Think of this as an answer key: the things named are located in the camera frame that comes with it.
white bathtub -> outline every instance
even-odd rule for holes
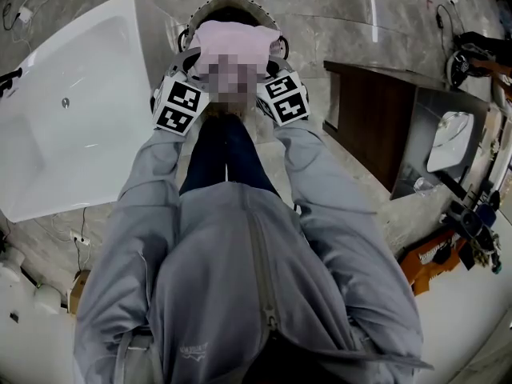
[[[9,220],[117,199],[152,133],[150,96],[172,60],[172,29],[146,0],[110,0],[20,65],[0,101],[0,209]]]

wall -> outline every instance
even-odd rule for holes
[[[498,213],[503,270],[464,266],[430,282],[417,297],[425,345],[423,359],[435,371],[421,371],[417,384],[443,384],[472,359],[512,305],[512,226]]]
[[[74,319],[37,314],[34,287],[0,279],[0,376],[11,384],[71,384]],[[15,310],[19,323],[10,319]]]

jeans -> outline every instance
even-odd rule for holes
[[[279,196],[265,174],[249,133],[234,114],[211,117],[202,124],[179,194],[224,182],[226,166],[228,181]]]

jacket sleeve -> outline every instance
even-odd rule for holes
[[[379,353],[420,358],[423,338],[414,296],[357,183],[307,122],[274,132],[286,148],[304,235],[336,281],[352,325]],[[402,373],[389,368],[393,382],[402,382],[397,377]]]
[[[153,282],[176,240],[179,195],[174,180],[184,140],[156,130],[135,157],[80,300],[76,382],[112,382],[122,335],[147,324]]]

